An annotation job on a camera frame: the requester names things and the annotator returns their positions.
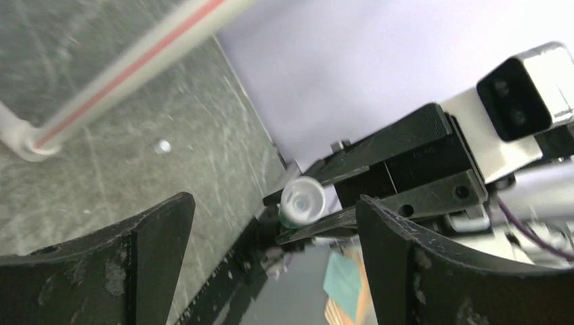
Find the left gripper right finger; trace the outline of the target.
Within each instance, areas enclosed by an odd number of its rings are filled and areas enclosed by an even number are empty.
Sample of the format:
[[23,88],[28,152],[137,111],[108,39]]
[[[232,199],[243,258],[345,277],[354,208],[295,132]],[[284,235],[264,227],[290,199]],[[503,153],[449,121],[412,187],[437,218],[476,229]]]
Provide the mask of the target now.
[[469,248],[362,196],[355,212],[379,324],[572,324],[573,270]]

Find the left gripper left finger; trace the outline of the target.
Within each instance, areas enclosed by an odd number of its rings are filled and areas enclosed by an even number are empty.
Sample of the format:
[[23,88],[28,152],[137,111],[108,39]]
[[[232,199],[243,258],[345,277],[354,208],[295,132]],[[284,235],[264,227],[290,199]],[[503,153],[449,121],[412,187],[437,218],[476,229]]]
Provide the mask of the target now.
[[29,255],[1,258],[2,324],[165,324],[195,211],[181,192]]

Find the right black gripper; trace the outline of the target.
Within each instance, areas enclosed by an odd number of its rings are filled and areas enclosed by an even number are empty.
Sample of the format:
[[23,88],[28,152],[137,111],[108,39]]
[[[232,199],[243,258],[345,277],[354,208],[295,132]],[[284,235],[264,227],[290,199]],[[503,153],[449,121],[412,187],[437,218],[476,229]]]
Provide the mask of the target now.
[[486,201],[484,179],[464,136],[455,118],[438,104],[426,104],[358,142],[340,140],[334,145],[339,144],[304,171],[290,162],[263,206],[279,204],[291,181],[311,177],[325,188],[333,185],[345,209],[311,225],[282,230],[277,244],[358,235],[353,206],[362,195],[379,198],[410,218],[463,211]]

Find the green white glue stick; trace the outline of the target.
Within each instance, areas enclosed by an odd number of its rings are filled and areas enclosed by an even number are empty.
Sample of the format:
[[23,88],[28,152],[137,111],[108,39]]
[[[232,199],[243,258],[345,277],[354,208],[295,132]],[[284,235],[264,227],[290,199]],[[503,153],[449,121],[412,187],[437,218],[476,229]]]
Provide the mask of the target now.
[[319,221],[325,210],[325,189],[312,177],[293,179],[282,190],[279,218],[280,223],[288,229],[298,229]]

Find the white glue stick cap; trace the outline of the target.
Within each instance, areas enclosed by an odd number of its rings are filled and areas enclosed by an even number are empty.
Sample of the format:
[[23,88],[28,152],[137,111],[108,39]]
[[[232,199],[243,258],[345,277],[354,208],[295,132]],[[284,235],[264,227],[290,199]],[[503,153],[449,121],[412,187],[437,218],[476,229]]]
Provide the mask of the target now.
[[154,151],[155,153],[161,155],[161,154],[168,154],[172,151],[172,145],[170,142],[168,142],[165,139],[160,139],[155,145],[154,145]]

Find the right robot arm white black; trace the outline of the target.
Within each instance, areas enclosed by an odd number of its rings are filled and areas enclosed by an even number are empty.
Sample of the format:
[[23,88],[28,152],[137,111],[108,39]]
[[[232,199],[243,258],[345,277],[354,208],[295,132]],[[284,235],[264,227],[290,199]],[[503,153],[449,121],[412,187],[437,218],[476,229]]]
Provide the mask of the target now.
[[509,191],[508,202],[527,227],[547,225],[544,238],[565,247],[573,235],[573,204],[559,200],[566,185],[545,194],[515,188],[514,173],[487,182],[457,119],[437,104],[427,104],[357,143],[317,161],[306,176],[333,187],[342,211],[315,223],[317,236],[350,236],[360,196],[383,205],[444,236],[463,237],[500,231],[504,216],[494,196]]

